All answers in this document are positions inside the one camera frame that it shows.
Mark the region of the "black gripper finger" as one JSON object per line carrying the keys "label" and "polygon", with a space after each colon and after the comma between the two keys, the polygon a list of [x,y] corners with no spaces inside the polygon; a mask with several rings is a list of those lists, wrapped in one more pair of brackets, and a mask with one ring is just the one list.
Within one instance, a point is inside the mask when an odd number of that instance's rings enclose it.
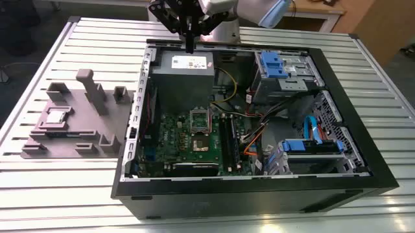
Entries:
{"label": "black gripper finger", "polygon": [[189,28],[189,53],[194,53],[195,38],[207,36],[225,20],[225,11],[213,12],[209,7],[213,6],[210,0],[198,0],[194,2],[194,9],[190,15]]}
{"label": "black gripper finger", "polygon": [[189,52],[189,24],[182,0],[152,0],[148,10],[171,33],[178,33]]}

